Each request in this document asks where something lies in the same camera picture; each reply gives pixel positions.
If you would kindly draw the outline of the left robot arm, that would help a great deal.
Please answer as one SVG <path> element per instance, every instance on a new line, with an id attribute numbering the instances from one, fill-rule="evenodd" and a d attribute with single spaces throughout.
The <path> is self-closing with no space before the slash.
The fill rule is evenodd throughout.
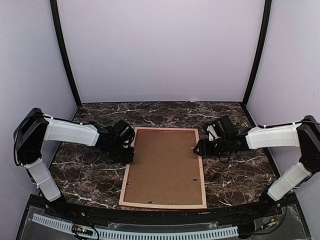
<path id="1" fill-rule="evenodd" d="M 26 169 L 33 184 L 51 203 L 51 210 L 60 218 L 71 213 L 44 160 L 42 151 L 52 147 L 51 156 L 61 143 L 72 143 L 98 149 L 114 163 L 130 164 L 134 158 L 135 130 L 124 120 L 103 126 L 97 122 L 75 122 L 45 114 L 40 108 L 32 108 L 13 133 L 13 159 L 16 166 Z"/>

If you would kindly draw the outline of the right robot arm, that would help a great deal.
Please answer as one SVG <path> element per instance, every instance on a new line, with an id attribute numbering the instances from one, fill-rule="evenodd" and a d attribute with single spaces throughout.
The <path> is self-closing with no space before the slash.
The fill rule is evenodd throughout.
<path id="1" fill-rule="evenodd" d="M 312 116 L 276 125 L 258 125 L 240 130 L 228 115 L 204 126 L 206 138 L 193 152 L 201 157 L 269 149 L 276 166 L 287 167 L 261 195 L 255 213 L 266 217 L 275 203 L 320 171 L 320 123 Z"/>

